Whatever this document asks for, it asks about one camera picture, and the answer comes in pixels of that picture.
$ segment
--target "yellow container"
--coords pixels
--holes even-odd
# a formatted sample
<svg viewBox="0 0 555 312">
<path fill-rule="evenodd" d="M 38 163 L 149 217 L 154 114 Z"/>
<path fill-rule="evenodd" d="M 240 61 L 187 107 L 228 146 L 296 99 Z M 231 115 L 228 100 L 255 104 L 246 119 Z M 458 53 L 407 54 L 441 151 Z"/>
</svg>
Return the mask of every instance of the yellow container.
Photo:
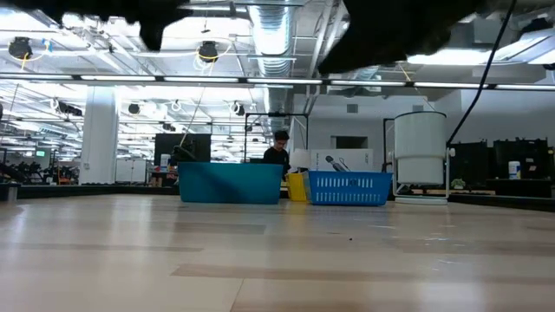
<svg viewBox="0 0 555 312">
<path fill-rule="evenodd" d="M 289 173 L 285 176 L 287 180 L 287 192 L 289 199 L 297 202 L 306 202 L 306 191 L 304 190 L 304 179 L 302 173 Z"/>
</svg>

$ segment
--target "wooden floor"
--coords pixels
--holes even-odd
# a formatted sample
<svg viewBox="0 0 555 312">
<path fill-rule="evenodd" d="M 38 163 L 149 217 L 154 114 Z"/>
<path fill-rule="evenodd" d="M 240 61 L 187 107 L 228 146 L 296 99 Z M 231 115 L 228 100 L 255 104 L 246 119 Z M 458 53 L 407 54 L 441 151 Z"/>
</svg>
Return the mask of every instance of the wooden floor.
<svg viewBox="0 0 555 312">
<path fill-rule="evenodd" d="M 0 205 L 0 310 L 555 311 L 555 215 L 494 207 Z"/>
</svg>

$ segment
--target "blue basket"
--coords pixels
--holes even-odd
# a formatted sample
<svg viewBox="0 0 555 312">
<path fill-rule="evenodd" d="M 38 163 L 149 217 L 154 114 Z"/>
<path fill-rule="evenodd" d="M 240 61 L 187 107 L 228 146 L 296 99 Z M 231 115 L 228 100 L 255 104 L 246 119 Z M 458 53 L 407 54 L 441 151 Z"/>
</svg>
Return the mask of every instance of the blue basket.
<svg viewBox="0 0 555 312">
<path fill-rule="evenodd" d="M 306 196 L 313 205 L 385 205 L 390 186 L 391 173 L 304 173 Z"/>
<path fill-rule="evenodd" d="M 184 202 L 268 204 L 279 201 L 280 165 L 179 163 Z"/>
</svg>

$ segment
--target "dark hair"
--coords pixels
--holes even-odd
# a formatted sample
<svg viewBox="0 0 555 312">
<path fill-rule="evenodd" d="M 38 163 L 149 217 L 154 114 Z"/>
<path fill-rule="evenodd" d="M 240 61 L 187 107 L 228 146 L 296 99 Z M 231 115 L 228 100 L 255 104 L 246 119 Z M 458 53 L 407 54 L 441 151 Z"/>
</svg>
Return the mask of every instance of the dark hair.
<svg viewBox="0 0 555 312">
<path fill-rule="evenodd" d="M 276 131 L 274 133 L 274 139 L 275 140 L 289 140 L 289 134 L 287 134 L 287 131 L 285 131 L 285 130 Z"/>
</svg>

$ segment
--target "person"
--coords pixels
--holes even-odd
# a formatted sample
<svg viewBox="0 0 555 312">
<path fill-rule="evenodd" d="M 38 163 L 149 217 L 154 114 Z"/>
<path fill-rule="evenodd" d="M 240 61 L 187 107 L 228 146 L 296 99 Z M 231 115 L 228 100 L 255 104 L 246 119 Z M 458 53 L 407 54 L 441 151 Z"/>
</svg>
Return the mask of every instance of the person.
<svg viewBox="0 0 555 312">
<path fill-rule="evenodd" d="M 285 178 L 287 171 L 291 169 L 289 166 L 289 154 L 285 151 L 285 146 L 289 140 L 289 134 L 286 131 L 280 130 L 274 133 L 274 146 L 268 148 L 264 153 L 262 160 L 265 164 L 283 165 L 284 171 L 282 179 Z"/>
</svg>

